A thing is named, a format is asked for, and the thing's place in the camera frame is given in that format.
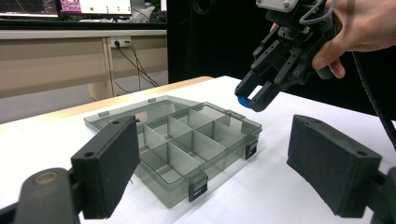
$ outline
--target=black mount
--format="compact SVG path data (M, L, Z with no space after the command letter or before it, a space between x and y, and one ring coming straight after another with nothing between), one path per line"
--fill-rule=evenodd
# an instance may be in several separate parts
M27 178L17 203L0 210L0 223L79 223L108 218L139 159L135 117L107 124L72 158L73 168L51 168Z
M373 224L396 221L396 167L378 171L381 156L321 120L295 115L288 165L339 217L374 211Z

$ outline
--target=dark background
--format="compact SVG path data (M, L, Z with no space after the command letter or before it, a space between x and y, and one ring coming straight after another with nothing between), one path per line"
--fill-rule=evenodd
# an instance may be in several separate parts
M217 5L200 14L194 3ZM252 52L272 25L266 10L255 0L167 0L167 21L154 23L106 23L77 21L0 20L0 30L167 30L169 82L198 76L230 76L242 79L253 63ZM350 52L341 58L346 77L322 80L312 76L304 86L287 93L374 115L361 85ZM362 54L364 71L372 77L377 100L396 120L396 47Z
M272 23L265 19L266 10L258 8L253 0L219 0L218 3L218 8L208 15L195 13L199 74L241 79L253 63L252 52L268 35ZM361 55L363 69L373 79L377 100L393 120L396 120L395 50L391 47ZM374 115L351 53L347 52L341 60L346 68L344 78L322 80L313 76L306 85L293 86L287 92Z

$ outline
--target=electrical cable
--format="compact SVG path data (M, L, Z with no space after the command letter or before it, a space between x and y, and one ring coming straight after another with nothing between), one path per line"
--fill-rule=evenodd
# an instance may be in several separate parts
M327 18L329 18L332 15L332 12L334 11L335 8L335 2L336 0L332 0L332 4L329 7L329 10L327 11L326 14L324 14L323 16L319 17L319 18L314 18L312 20L306 20L306 18L310 17L315 10L318 9L318 7L323 4L325 0L318 0L317 3L311 7L311 9L309 9L309 11L307 13L305 13L299 20L299 23L301 25L312 25L321 21L326 20Z
M140 70L140 68L136 65L136 64L134 64L129 58L128 58L128 56L126 56L123 52L122 52L122 50L120 49L120 48L118 48L118 50L120 51L120 53L137 69L137 70ZM146 78L146 77L144 77L144 76L141 76L143 79L145 79L148 83L150 83L151 85L153 85L154 87L158 87L159 85L151 78L151 77L149 77L147 74L145 74L146 75L146 77L148 77L148 79Z
M132 93L131 91L127 91L127 90L125 90L123 87L121 87L119 83L117 83L117 82L114 82L114 83L116 83L116 85L117 85L122 91L125 91L125 92L127 92L127 93Z
M382 123L382 126L384 126L385 132L387 133L390 142L393 144L393 147L396 150L396 129L392 123L392 120L390 116L387 113L385 113L385 111L382 109L383 107L381 106L380 102L376 100L375 92L374 92L375 89L373 88L370 76L368 76L367 73L364 73L362 69L361 59L358 52L352 51L352 56L353 56L353 60L355 61L356 68L358 70L359 77L361 78L361 83L363 85L363 88L365 89L367 96L369 97L373 105L375 113L378 115Z
M151 77L149 77L149 75L147 74L145 68L142 66L142 63L140 62L139 58L137 57L137 53L136 53L136 49L134 48L134 45L132 44L132 42L128 42L129 47L131 48L132 53L134 54L134 56L136 57L136 61L137 61L137 66L141 67L141 70L138 69L138 71L142 71L143 75L145 75L149 80L150 83L154 86L154 87L159 87L160 85Z

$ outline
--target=computer monitor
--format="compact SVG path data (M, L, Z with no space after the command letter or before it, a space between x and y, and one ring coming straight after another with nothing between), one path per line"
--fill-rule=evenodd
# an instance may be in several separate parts
M1 0L0 17L57 18L55 0Z
M131 0L57 0L62 15L131 15Z

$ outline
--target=gray plastic box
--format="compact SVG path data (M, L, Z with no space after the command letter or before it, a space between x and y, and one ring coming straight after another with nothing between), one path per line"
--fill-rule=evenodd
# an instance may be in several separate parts
M257 150L262 126L230 110L172 96L149 99L85 118L96 131L135 115L140 164L135 171L169 208L192 202L207 182Z

